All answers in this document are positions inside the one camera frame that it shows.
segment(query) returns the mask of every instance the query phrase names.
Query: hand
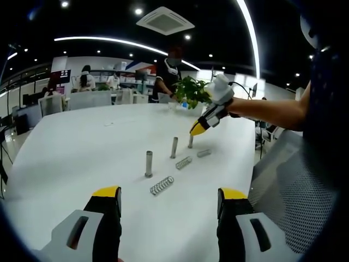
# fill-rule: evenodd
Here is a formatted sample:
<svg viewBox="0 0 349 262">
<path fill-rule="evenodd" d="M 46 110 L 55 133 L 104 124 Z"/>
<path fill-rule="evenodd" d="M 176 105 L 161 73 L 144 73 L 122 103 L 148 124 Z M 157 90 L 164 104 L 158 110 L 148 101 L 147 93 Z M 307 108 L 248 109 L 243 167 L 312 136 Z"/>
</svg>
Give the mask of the hand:
<svg viewBox="0 0 349 262">
<path fill-rule="evenodd" d="M 176 95 L 173 95 L 172 99 L 175 100 L 175 101 L 177 101 L 177 102 L 179 102 L 179 101 L 178 101 L 178 98 L 176 97 Z"/>
</svg>

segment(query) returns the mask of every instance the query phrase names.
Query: face mask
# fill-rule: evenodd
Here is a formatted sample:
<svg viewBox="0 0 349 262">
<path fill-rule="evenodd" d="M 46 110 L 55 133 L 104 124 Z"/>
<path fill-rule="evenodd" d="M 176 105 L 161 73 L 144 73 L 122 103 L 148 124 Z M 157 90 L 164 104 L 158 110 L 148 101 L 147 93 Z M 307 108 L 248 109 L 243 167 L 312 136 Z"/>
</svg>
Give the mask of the face mask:
<svg viewBox="0 0 349 262">
<path fill-rule="evenodd" d="M 180 65 L 180 63 L 182 62 L 182 59 L 180 59 L 180 58 L 168 58 L 167 61 L 171 66 L 176 67 L 176 66 Z"/>
</svg>

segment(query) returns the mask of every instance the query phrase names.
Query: floor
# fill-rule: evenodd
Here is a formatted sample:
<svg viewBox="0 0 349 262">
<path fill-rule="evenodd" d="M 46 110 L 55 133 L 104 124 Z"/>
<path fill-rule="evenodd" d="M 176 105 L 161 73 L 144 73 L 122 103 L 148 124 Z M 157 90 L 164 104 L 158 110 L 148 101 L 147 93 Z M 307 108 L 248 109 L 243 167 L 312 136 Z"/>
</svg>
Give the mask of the floor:
<svg viewBox="0 0 349 262">
<path fill-rule="evenodd" d="M 29 136 L 31 131 L 28 131 L 21 135 L 16 135 L 13 131 L 8 130 L 5 133 L 5 141 L 3 142 L 3 166 L 5 168 L 6 173 L 9 175 L 12 167 L 12 163 L 23 145 L 23 143 L 26 141 L 27 137 Z M 255 164 L 260 160 L 260 150 L 255 151 Z M 262 157 L 266 154 L 265 150 L 262 152 Z M 6 185 L 3 183 L 3 190 L 6 191 Z"/>
</svg>

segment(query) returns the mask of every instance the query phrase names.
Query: air conditioning vent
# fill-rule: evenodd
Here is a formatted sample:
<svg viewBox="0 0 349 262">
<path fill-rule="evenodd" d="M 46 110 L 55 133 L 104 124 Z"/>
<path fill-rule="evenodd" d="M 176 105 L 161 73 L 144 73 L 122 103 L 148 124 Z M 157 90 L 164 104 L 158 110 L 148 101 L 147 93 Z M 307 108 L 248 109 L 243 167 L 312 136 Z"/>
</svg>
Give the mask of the air conditioning vent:
<svg viewBox="0 0 349 262">
<path fill-rule="evenodd" d="M 160 7 L 150 12 L 138 21 L 137 25 L 164 35 L 174 34 L 195 27 L 187 19 L 166 7 Z"/>
</svg>

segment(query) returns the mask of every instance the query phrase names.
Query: sleeve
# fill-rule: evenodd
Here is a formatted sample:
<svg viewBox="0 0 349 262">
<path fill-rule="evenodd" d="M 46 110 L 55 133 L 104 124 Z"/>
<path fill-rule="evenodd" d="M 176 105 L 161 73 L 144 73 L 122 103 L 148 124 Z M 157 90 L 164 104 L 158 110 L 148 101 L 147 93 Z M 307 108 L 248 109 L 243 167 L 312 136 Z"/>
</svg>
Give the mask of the sleeve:
<svg viewBox="0 0 349 262">
<path fill-rule="evenodd" d="M 79 76 L 76 78 L 73 89 L 77 89 L 77 90 L 80 89 L 80 77 Z"/>
<path fill-rule="evenodd" d="M 157 78 L 160 78 L 162 81 L 164 80 L 165 74 L 167 73 L 165 69 L 165 62 L 157 63 Z"/>
<path fill-rule="evenodd" d="M 89 75 L 91 77 L 91 89 L 95 89 L 96 88 L 96 82 L 93 76 Z"/>
<path fill-rule="evenodd" d="M 108 77 L 108 80 L 107 80 L 107 83 L 106 83 L 106 84 L 108 85 L 108 87 L 111 87 L 111 86 L 112 86 L 112 81 L 111 81 L 111 80 L 112 80 L 112 79 L 111 79 L 112 77 L 113 77 L 113 76 L 109 76 L 109 77 Z"/>
</svg>

